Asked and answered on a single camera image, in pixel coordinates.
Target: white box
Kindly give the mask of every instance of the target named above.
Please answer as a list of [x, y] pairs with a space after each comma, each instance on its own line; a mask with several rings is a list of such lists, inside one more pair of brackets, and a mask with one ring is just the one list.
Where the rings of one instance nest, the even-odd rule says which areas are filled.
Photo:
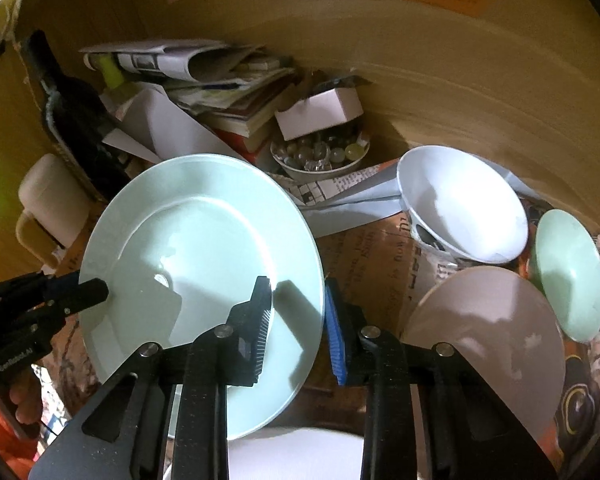
[[276, 112], [276, 119], [282, 136], [291, 140], [344, 124], [362, 113], [355, 88], [334, 88], [300, 100], [285, 112]]

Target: book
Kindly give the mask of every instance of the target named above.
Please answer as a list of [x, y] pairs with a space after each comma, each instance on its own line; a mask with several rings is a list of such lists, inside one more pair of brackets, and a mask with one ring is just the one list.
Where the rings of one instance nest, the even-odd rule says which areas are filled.
[[298, 100], [296, 86], [290, 84], [280, 94], [271, 99], [256, 113], [248, 118], [224, 117], [216, 112], [207, 112], [198, 117], [201, 123], [211, 128], [218, 128], [226, 132], [251, 137], [269, 121], [275, 112], [285, 110]]
[[289, 75], [268, 84], [264, 88], [236, 101], [224, 110], [210, 110], [216, 117], [231, 117], [235, 119], [249, 119], [257, 113], [265, 104], [277, 97], [286, 87], [293, 82], [293, 76]]
[[254, 52], [242, 63], [234, 68], [235, 72], [247, 72], [249, 70], [273, 70], [283, 66], [290, 66], [289, 56], [270, 56], [262, 52]]
[[247, 84], [234, 89], [209, 90], [199, 87], [165, 89], [171, 100], [181, 108], [189, 108], [192, 111], [197, 111], [201, 107], [225, 110], [252, 92], [294, 72], [292, 68], [279, 68], [270, 72], [242, 73], [240, 78]]
[[271, 118], [249, 137], [227, 132], [219, 128], [213, 128], [213, 131], [220, 140], [227, 143], [236, 152], [255, 153], [273, 133], [280, 132], [280, 128], [278, 127], [278, 122], [274, 118]]

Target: plate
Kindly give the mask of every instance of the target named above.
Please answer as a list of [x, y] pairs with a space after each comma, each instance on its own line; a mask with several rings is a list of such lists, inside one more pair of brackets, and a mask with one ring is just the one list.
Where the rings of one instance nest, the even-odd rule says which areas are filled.
[[560, 209], [538, 223], [530, 279], [554, 309], [564, 333], [586, 343], [600, 331], [600, 254], [589, 232]]
[[555, 315], [531, 282], [499, 267], [461, 270], [420, 301], [401, 341], [454, 345], [537, 441], [564, 384]]
[[234, 480], [352, 480], [360, 478], [363, 446], [362, 437], [339, 431], [262, 428], [229, 443], [229, 470]]
[[98, 378], [142, 343], [177, 346], [224, 323], [259, 275], [274, 288], [264, 366], [253, 388], [228, 388], [229, 439], [282, 412], [313, 365], [324, 316], [315, 241], [282, 188], [240, 160], [190, 155], [145, 171], [105, 209], [80, 270], [110, 290], [80, 313]]

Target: mint green plate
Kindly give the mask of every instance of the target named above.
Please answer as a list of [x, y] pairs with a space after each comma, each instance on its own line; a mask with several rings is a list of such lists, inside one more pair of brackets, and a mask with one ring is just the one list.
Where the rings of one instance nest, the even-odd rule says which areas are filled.
[[584, 226], [566, 211], [552, 209], [540, 219], [529, 274], [567, 336], [585, 343], [598, 334], [600, 255]]

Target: dark glass bottle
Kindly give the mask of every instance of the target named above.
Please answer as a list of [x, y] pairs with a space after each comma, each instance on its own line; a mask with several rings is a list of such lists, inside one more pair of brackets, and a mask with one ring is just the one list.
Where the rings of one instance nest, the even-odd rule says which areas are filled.
[[35, 31], [22, 51], [47, 95], [42, 115], [47, 133], [80, 180], [111, 200], [130, 180], [120, 152], [102, 142], [117, 127], [115, 118], [91, 85], [62, 73], [44, 32]]

